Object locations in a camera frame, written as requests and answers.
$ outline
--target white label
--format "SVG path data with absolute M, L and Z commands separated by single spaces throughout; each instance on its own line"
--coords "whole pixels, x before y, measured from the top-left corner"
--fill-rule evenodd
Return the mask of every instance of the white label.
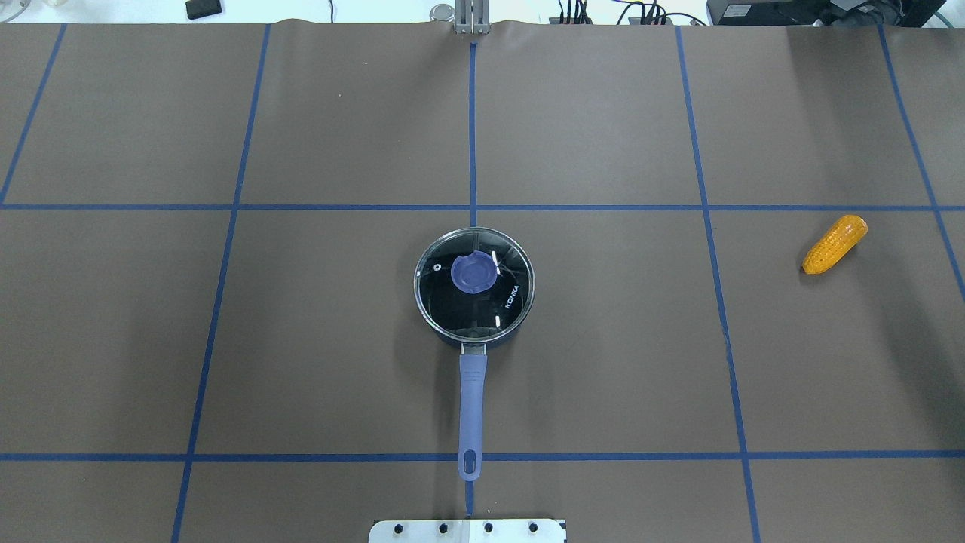
M 742 17 L 751 10 L 750 4 L 735 4 L 727 6 L 724 10 L 724 17 Z

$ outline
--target yellow corn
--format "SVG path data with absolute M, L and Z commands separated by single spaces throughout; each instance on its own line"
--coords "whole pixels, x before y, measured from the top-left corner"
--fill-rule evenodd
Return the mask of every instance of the yellow corn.
M 804 257 L 801 269 L 807 274 L 825 273 L 868 233 L 868 224 L 855 214 L 847 214 L 828 230 Z

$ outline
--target lid knob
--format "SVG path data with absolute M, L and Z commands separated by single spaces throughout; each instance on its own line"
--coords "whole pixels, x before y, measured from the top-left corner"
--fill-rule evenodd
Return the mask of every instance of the lid knob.
M 455 258 L 450 275 L 457 289 L 466 294 L 478 294 L 496 283 L 496 262 L 482 251 L 473 251 Z

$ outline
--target gray tabletop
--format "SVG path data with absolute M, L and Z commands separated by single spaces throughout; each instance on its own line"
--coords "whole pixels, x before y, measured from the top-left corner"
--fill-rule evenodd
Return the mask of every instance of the gray tabletop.
M 0 50 L 0 539 L 464 515 L 457 351 L 411 283 L 470 224 L 537 275 L 490 353 L 477 517 L 965 533 L 965 34 L 286 21 Z M 803 275 L 848 213 L 868 236 Z

